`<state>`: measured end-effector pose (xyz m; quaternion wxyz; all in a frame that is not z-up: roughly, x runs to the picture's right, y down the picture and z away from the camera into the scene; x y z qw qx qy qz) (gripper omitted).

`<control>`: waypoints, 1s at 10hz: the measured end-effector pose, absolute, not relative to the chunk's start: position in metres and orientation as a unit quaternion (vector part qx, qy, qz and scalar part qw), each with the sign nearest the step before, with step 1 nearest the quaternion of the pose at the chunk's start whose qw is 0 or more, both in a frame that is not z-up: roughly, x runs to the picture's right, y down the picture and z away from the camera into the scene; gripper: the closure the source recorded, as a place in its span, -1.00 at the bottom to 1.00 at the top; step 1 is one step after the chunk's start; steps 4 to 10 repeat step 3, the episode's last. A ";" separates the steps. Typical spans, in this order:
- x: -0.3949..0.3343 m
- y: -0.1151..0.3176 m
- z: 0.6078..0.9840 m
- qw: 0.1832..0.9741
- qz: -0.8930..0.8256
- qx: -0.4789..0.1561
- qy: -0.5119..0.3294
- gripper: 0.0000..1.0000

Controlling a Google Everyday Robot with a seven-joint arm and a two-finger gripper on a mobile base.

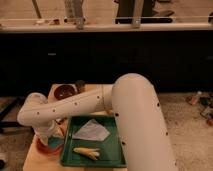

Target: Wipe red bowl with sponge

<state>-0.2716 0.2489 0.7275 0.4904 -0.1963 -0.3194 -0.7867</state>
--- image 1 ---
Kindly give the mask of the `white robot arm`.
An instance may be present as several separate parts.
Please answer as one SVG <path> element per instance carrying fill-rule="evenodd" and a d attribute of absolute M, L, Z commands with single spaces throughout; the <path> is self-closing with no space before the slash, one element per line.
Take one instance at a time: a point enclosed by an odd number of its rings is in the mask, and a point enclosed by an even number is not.
<path fill-rule="evenodd" d="M 17 120 L 37 134 L 51 135 L 54 121 L 111 109 L 128 171 L 178 171 L 160 103 L 150 81 L 136 73 L 115 83 L 49 103 L 41 93 L 26 98 Z"/>

